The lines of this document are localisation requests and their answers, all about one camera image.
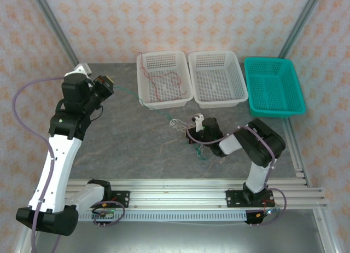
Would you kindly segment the white perforated plastic basket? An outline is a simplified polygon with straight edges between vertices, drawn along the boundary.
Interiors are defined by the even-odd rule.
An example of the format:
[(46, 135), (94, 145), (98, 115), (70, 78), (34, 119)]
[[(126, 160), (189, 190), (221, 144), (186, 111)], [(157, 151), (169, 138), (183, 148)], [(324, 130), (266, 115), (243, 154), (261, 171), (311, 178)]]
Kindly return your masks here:
[(235, 52), (198, 51), (188, 55), (194, 99), (202, 109), (234, 107), (248, 100)]
[(138, 53), (139, 102), (156, 110), (183, 107), (194, 97), (188, 63), (180, 50)]

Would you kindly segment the teal perforated plastic basket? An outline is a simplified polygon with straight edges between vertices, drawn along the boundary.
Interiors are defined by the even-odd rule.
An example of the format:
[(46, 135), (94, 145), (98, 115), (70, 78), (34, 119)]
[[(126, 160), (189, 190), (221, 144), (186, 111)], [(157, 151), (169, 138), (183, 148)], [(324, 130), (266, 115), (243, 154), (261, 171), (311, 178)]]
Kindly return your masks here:
[(289, 118), (306, 113), (299, 79), (290, 60), (247, 57), (244, 70), (253, 117)]

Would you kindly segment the small circuit board with LED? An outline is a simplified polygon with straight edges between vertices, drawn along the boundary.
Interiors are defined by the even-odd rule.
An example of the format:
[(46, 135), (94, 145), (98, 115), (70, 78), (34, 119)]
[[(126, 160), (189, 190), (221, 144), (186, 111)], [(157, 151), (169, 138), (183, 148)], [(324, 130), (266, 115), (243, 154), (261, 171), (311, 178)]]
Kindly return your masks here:
[(114, 210), (107, 209), (93, 209), (92, 218), (97, 220), (113, 220), (114, 219)]
[(266, 211), (260, 211), (255, 214), (255, 217), (259, 219), (263, 219), (264, 217), (271, 215), (273, 212), (275, 212), (276, 209), (268, 209)]

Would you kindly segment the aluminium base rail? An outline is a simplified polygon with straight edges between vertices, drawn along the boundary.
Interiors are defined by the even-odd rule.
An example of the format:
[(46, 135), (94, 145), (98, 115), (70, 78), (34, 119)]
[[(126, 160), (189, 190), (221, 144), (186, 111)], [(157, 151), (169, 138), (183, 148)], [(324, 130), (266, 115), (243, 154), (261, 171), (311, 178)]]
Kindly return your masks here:
[[(111, 180), (113, 190), (130, 191), (130, 210), (215, 210), (227, 208), (225, 192), (242, 188), (242, 179)], [(270, 179), (278, 204), (287, 209), (326, 209), (324, 191), (310, 187), (303, 178)]]

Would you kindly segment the aluminium frame post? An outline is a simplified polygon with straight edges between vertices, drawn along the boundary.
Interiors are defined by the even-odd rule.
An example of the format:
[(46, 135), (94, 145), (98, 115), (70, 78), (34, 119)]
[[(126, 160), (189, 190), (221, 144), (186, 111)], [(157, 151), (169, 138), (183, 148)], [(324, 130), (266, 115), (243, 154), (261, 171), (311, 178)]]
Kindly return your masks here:
[(66, 53), (69, 61), (76, 66), (79, 60), (71, 47), (63, 29), (61, 28), (59, 21), (57, 20), (54, 12), (52, 11), (47, 0), (35, 0), (38, 4), (40, 10), (42, 11), (47, 23), (51, 27), (53, 33), (55, 34), (58, 42), (60, 43), (63, 51)]
[(31, 229), (27, 227), (22, 228), (14, 253), (31, 253), (31, 235)]
[(328, 210), (313, 209), (318, 233), (325, 253), (339, 253), (339, 247), (334, 239), (333, 228)]
[(306, 25), (313, 11), (317, 7), (319, 0), (307, 0), (303, 10), (301, 11), (296, 23), (294, 24), (291, 32), (286, 39), (281, 51), (278, 54), (278, 58), (285, 59), (288, 54), (291, 52), (293, 45), (298, 39), (303, 27)]

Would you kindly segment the aluminium table side rail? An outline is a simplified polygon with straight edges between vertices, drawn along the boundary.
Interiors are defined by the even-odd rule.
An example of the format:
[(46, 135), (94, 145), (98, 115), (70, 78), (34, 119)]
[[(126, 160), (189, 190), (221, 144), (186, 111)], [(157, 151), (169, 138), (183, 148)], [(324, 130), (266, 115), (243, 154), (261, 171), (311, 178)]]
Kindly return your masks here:
[(301, 153), (301, 148), (299, 147), (298, 140), (296, 137), (296, 132), (293, 128), (293, 123), (290, 118), (282, 119), (282, 126), (286, 136), (287, 145), (289, 148), (290, 156), (293, 162), (293, 167), (298, 179), (303, 179), (307, 187), (312, 187), (309, 180), (307, 169), (304, 165), (304, 160)]

